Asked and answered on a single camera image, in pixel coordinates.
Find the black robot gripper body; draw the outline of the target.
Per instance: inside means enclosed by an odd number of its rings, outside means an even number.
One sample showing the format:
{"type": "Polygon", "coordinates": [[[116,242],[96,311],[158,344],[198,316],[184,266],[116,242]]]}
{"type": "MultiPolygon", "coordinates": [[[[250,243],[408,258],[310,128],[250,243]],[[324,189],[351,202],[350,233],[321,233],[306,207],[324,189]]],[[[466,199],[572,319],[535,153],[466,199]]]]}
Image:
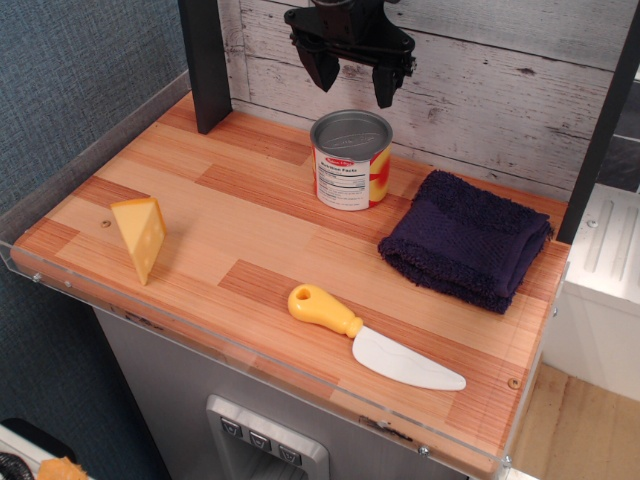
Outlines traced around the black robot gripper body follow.
{"type": "Polygon", "coordinates": [[[386,15],[383,1],[314,1],[310,7],[284,14],[290,38],[311,48],[324,49],[341,59],[375,67],[414,70],[415,41],[386,15]]]}

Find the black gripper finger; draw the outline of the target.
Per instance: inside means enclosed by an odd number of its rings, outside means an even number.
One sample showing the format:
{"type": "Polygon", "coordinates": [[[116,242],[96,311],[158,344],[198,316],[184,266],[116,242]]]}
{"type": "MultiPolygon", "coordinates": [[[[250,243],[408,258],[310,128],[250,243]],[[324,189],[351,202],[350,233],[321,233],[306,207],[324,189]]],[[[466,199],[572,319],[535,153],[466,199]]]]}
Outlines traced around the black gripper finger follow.
{"type": "Polygon", "coordinates": [[[296,43],[296,49],[311,80],[321,90],[328,92],[340,72],[338,58],[324,49],[311,48],[301,42],[296,43]]]}
{"type": "Polygon", "coordinates": [[[378,64],[373,68],[372,79],[379,108],[392,106],[394,95],[402,87],[404,77],[405,71],[400,67],[378,64]]]}

